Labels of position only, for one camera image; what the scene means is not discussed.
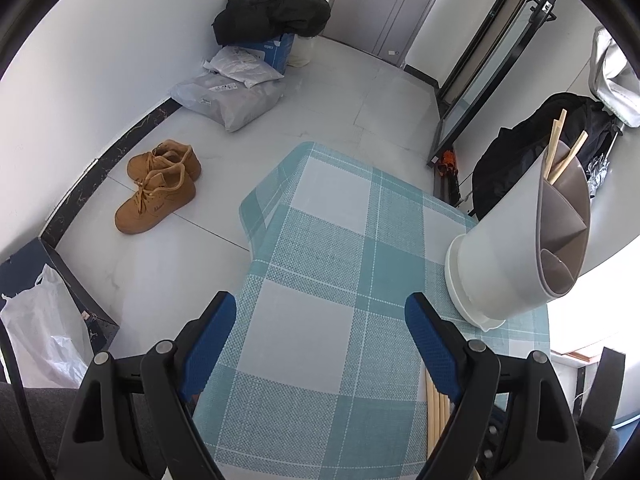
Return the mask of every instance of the table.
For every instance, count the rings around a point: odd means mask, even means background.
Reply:
[[[426,386],[404,323],[412,292],[497,354],[549,351],[546,307],[487,333],[460,317],[444,257],[474,220],[383,171],[305,142],[240,217],[252,264],[194,414],[229,479],[415,477]]]

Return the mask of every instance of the black backpack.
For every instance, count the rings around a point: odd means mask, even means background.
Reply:
[[[474,210],[484,218],[540,156],[551,137],[554,119],[567,111],[560,139],[572,146],[582,131],[589,134],[578,152],[584,169],[598,154],[607,136],[612,138],[615,116],[601,102],[568,92],[549,97],[535,113],[512,128],[500,128],[498,137],[478,160],[472,175]]]

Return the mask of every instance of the tablecloth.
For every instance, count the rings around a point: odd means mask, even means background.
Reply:
[[[443,263],[475,222],[388,173],[305,142],[240,217],[252,263],[194,414],[231,480],[415,477],[426,394],[404,323],[412,292],[498,354],[548,352],[546,307],[487,333],[460,317]]]

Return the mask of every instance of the white saucer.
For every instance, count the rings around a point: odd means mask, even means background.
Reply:
[[[464,236],[458,235],[453,238],[449,249],[447,249],[447,256],[444,259],[444,277],[447,281],[447,289],[449,290],[451,301],[460,315],[473,326],[481,328],[483,332],[488,332],[492,328],[501,326],[504,320],[491,319],[478,312],[462,287],[460,274],[458,273],[458,252]]]

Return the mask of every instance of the metal bolt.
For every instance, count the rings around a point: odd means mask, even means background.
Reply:
[[[174,347],[174,344],[171,341],[161,341],[156,345],[156,352],[159,354],[166,354],[171,351],[171,348]]]
[[[532,357],[535,362],[540,363],[541,365],[546,363],[546,361],[548,360],[545,353],[541,352],[540,350],[534,350]]]
[[[98,352],[94,357],[94,363],[97,365],[103,365],[109,360],[109,354],[107,352]]]
[[[479,339],[472,339],[468,344],[469,348],[474,352],[484,352],[486,350],[486,345]]]

